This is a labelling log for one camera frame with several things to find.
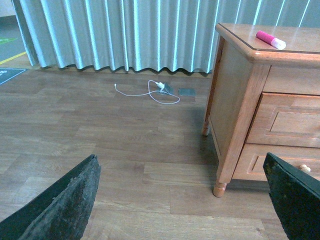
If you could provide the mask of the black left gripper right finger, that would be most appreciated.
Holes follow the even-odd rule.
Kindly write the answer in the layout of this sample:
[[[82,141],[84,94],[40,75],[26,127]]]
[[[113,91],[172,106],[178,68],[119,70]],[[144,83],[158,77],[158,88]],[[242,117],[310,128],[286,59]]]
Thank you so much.
[[[263,170],[269,196],[290,240],[320,238],[320,181],[271,152]]]

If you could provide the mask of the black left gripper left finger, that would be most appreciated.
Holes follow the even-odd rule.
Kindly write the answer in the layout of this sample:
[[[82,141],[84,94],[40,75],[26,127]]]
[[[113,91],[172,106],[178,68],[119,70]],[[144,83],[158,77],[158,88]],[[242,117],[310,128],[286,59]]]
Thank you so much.
[[[94,206],[101,165],[92,154],[1,221],[2,240],[80,240]]]

